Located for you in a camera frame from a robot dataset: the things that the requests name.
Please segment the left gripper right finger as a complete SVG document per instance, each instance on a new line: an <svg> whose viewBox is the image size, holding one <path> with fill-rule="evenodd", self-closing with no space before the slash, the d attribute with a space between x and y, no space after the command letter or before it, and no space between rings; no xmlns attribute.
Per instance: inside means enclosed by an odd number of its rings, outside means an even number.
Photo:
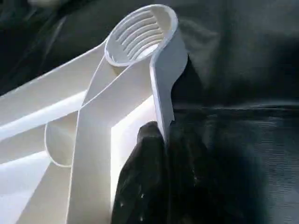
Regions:
<svg viewBox="0 0 299 224"><path fill-rule="evenodd" d="M171 224L244 224L246 218L219 161L190 123L168 135Z"/></svg>

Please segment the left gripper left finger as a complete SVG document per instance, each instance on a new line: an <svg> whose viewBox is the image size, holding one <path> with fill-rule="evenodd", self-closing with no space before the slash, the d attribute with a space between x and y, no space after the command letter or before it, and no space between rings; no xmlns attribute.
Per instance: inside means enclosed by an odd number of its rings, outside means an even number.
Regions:
<svg viewBox="0 0 299 224"><path fill-rule="evenodd" d="M140 127L136 145L121 169L111 222L164 224L168 211L164 140L157 122Z"/></svg>

